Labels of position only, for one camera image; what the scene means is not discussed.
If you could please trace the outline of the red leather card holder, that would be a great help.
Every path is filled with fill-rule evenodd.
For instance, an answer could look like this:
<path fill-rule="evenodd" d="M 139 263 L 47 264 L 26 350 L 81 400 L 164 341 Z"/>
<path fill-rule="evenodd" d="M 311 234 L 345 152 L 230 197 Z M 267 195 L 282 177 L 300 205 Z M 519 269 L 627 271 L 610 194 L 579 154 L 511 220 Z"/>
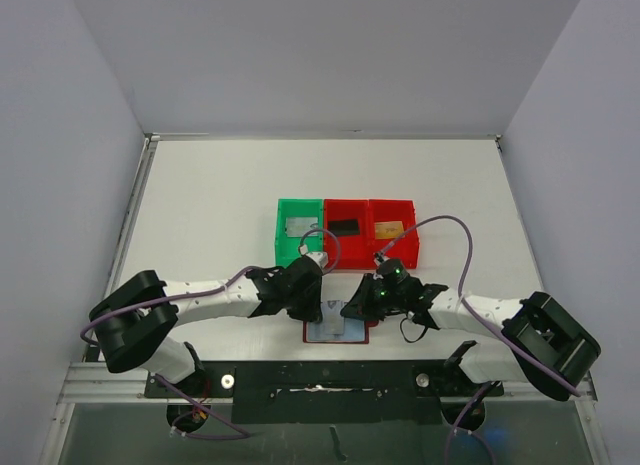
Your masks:
<path fill-rule="evenodd" d="M 363 322 L 346 318 L 341 311 L 346 303 L 342 300 L 328 300 L 320 305 L 321 321 L 305 322 L 303 342 L 307 344 L 368 344 L 370 329 L 378 321 Z"/>

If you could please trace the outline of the green plastic bin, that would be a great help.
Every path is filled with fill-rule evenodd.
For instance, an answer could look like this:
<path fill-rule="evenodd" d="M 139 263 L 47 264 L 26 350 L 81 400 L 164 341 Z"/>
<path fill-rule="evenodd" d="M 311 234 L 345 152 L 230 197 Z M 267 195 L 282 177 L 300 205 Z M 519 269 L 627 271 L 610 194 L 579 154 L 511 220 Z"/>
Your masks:
<path fill-rule="evenodd" d="M 280 198 L 274 239 L 275 263 L 286 267 L 299 257 L 301 237 L 323 225 L 322 199 Z"/>

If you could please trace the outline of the red bin with black card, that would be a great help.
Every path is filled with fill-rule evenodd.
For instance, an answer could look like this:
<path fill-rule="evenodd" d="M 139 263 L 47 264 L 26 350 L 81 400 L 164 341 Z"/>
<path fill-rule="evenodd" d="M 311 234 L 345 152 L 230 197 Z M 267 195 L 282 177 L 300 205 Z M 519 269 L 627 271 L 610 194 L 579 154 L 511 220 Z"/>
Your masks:
<path fill-rule="evenodd" d="M 373 265 L 369 253 L 367 231 L 368 201 L 362 199 L 325 199 L 324 228 L 333 233 L 340 245 L 330 236 L 324 238 L 324 250 L 329 264 L 336 270 L 365 270 Z"/>

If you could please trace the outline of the red bin with gold card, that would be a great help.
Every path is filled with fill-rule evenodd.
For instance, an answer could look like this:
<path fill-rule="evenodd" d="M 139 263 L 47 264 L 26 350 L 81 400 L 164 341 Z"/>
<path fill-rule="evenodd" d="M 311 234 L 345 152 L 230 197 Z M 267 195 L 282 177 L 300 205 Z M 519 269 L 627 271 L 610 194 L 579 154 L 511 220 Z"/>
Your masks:
<path fill-rule="evenodd" d="M 412 200 L 371 199 L 369 201 L 369 253 L 373 256 L 394 239 L 416 224 L 415 207 Z M 418 265 L 420 240 L 413 230 L 397 241 L 385 255 L 400 259 L 406 268 Z"/>

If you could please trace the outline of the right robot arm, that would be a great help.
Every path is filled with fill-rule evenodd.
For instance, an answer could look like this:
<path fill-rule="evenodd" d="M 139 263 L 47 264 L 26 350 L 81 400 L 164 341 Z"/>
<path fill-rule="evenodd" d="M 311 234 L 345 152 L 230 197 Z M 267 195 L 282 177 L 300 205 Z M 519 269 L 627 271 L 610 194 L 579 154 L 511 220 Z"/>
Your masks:
<path fill-rule="evenodd" d="M 401 315 L 426 331 L 469 334 L 445 369 L 446 384 L 459 394 L 486 382 L 523 382 L 566 401 L 578 395 L 601 354 L 594 337 L 545 292 L 519 299 L 468 295 L 422 282 L 398 259 L 365 274 L 341 313 L 365 322 Z"/>

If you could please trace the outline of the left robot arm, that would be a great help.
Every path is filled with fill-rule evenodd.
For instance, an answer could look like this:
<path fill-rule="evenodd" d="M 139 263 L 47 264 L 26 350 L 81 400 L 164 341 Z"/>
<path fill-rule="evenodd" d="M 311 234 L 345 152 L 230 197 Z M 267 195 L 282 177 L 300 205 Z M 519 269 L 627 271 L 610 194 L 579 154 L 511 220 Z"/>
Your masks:
<path fill-rule="evenodd" d="M 137 273 L 89 313 L 81 338 L 102 351 L 107 368 L 143 368 L 167 379 L 180 395 L 200 390 L 204 372 L 193 346 L 169 337 L 188 323 L 224 317 L 255 318 L 284 310 L 294 320 L 321 318 L 322 278 L 328 256 L 308 252 L 289 266 L 248 266 L 227 280 L 164 281 Z"/>

